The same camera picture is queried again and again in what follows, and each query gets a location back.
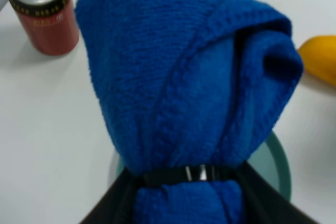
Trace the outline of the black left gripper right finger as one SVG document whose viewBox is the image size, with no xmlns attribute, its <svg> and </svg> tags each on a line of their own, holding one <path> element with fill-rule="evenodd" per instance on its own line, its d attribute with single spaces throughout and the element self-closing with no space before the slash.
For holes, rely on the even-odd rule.
<svg viewBox="0 0 336 224">
<path fill-rule="evenodd" d="M 235 177 L 243 190 L 247 223 L 316 223 L 284 199 L 248 163 L 235 170 Z"/>
</svg>

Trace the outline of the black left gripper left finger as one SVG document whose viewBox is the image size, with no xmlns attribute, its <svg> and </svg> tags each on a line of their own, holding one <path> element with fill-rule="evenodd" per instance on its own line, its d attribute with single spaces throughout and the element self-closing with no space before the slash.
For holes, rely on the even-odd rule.
<svg viewBox="0 0 336 224">
<path fill-rule="evenodd" d="M 136 177 L 129 170 L 124 169 L 81 223 L 132 223 L 134 198 L 142 186 L 142 177 Z"/>
</svg>

